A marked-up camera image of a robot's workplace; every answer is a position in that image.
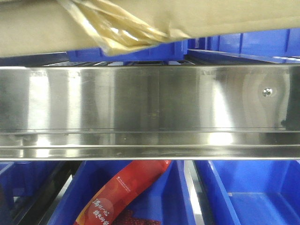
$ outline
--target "clear plastic wrap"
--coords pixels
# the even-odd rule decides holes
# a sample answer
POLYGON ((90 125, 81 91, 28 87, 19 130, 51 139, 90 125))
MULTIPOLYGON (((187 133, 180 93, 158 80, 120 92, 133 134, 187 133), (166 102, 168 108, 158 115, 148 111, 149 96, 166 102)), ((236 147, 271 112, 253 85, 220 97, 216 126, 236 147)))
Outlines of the clear plastic wrap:
POLYGON ((169 37, 108 0, 58 0, 108 55, 169 42, 169 37))

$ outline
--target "metal rail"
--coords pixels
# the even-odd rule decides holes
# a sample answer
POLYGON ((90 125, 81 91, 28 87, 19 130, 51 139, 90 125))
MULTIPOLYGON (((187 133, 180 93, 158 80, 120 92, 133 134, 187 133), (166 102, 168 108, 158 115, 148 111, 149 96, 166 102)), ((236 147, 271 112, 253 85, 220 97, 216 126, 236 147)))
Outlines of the metal rail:
POLYGON ((0 159, 300 158, 300 66, 0 67, 0 159))

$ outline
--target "storage rack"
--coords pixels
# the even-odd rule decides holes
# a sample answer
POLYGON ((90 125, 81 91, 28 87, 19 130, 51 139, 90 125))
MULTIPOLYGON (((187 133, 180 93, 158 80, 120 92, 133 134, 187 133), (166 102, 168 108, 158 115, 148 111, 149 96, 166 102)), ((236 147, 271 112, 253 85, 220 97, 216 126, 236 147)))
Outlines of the storage rack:
MULTIPOLYGON (((286 62, 298 61, 201 50, 126 67, 71 63, 64 52, 2 59, 0 159, 70 160, 13 222, 45 221, 74 160, 299 159, 300 66, 276 64, 286 62)), ((186 164, 190 194, 200 200, 195 218, 213 224, 195 186, 201 180, 186 164)))

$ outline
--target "blue storage bin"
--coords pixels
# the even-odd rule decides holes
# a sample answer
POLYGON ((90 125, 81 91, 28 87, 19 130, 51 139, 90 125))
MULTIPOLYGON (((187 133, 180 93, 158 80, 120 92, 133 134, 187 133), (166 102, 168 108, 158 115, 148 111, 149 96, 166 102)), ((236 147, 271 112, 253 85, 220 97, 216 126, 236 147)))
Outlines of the blue storage bin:
POLYGON ((59 162, 20 161, 13 169, 14 196, 32 196, 59 162))
POLYGON ((100 48, 68 51, 67 55, 71 62, 100 62, 100 61, 172 61, 183 60, 188 50, 188 41, 179 41, 161 44, 154 48, 138 52, 106 56, 100 48))
POLYGON ((12 170, 13 162, 0 162, 0 185, 5 195, 6 203, 11 209, 14 206, 13 185, 12 185, 12 170))
POLYGON ((196 161, 218 225, 299 225, 297 161, 196 161))
POLYGON ((300 28, 195 39, 191 48, 258 56, 300 56, 300 28))
MULTIPOLYGON (((94 194, 129 163, 130 161, 83 162, 48 225, 73 225, 94 194)), ((127 209, 133 210, 133 217, 158 220, 162 225, 195 224, 183 166, 183 161, 172 162, 153 185, 127 206, 127 209)))

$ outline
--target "cardboard box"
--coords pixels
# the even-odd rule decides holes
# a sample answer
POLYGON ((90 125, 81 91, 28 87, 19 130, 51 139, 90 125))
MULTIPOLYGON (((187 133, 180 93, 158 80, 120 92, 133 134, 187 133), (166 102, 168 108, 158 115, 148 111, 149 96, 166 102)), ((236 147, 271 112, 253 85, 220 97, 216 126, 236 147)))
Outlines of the cardboard box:
POLYGON ((300 27, 297 0, 26 0, 0 3, 0 57, 300 27))

